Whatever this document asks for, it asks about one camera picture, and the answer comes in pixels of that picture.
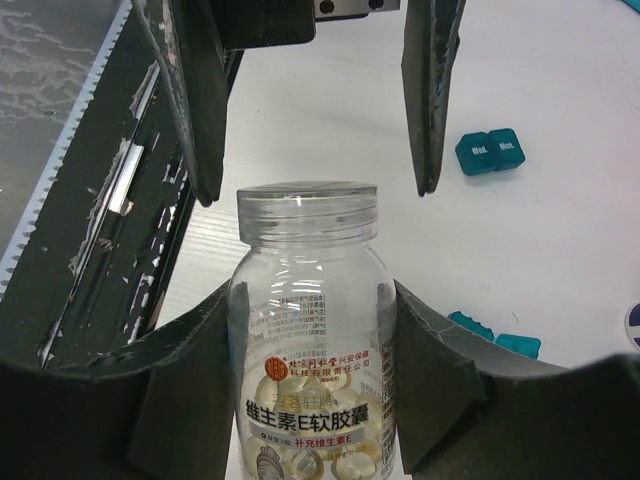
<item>bottle label logo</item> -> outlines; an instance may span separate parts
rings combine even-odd
[[[271,357],[264,362],[264,370],[267,372],[267,376],[274,382],[281,382],[289,374],[289,368],[277,357]]]

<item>plastic bottle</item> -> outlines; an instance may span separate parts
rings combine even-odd
[[[394,461],[392,277],[368,246],[377,189],[238,191],[251,246],[229,291],[245,479],[383,480]]]

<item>bottle cap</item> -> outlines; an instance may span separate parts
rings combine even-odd
[[[375,185],[290,182],[238,190],[240,240],[309,247],[366,242],[378,233]]]

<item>dark gray panel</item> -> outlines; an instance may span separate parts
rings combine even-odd
[[[0,298],[128,14],[125,2],[0,0]]]

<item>teal pill organizer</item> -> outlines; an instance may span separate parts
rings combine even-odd
[[[534,337],[522,337],[520,335],[509,335],[508,333],[502,333],[498,335],[496,344],[511,350],[512,352],[519,353],[529,358],[538,358],[540,352],[540,346],[542,342],[539,338]]]
[[[470,177],[522,165],[524,152],[511,128],[463,135],[456,146],[456,155],[465,175]]]
[[[635,8],[640,13],[640,0],[622,0],[626,2],[631,8]]]
[[[490,342],[493,342],[493,330],[490,328],[484,327],[480,322],[476,322],[473,318],[467,317],[462,312],[453,312],[449,315],[449,320],[453,320],[461,327],[466,328],[472,333],[476,335],[480,335],[483,338],[486,338]]]

